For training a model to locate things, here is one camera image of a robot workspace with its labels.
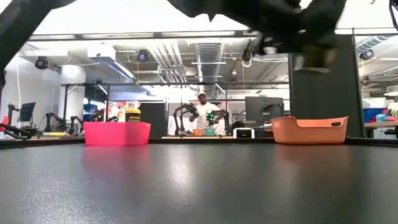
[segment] white cap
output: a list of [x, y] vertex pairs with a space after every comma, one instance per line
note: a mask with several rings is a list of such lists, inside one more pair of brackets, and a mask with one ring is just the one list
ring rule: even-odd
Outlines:
[[202, 95], [202, 94], [206, 95], [206, 93], [205, 93], [203, 90], [200, 90], [199, 93], [198, 93], [198, 97], [199, 97], [200, 95]]

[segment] white shirt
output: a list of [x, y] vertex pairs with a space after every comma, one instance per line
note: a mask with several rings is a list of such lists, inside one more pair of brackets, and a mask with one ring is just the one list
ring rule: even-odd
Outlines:
[[219, 110], [219, 108], [213, 103], [207, 102], [205, 105], [199, 104], [197, 105], [199, 117], [197, 118], [198, 124], [197, 129], [205, 129], [209, 127], [209, 122], [206, 120], [207, 112], [211, 112], [213, 110]]

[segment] monitor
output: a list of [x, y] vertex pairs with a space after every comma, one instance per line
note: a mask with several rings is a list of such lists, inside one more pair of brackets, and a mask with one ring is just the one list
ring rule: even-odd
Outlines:
[[33, 110], [35, 109], [36, 102], [24, 103], [19, 109], [18, 122], [30, 122], [33, 117]]
[[247, 96], [244, 102], [246, 121], [255, 121], [258, 126], [270, 119], [284, 116], [283, 98]]

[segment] orange plastic tray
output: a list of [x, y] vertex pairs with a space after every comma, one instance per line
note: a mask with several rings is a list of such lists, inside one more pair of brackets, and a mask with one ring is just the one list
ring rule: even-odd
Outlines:
[[276, 143], [280, 144], [342, 144], [345, 141], [348, 117], [333, 119], [272, 119]]

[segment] pink plastic container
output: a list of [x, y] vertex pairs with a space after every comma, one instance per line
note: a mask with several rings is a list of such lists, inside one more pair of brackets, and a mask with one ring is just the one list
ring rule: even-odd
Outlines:
[[85, 122], [86, 145], [140, 146], [148, 144], [150, 124], [144, 122]]
[[342, 144], [346, 139], [348, 117], [299, 120], [294, 117], [272, 119], [276, 143]]

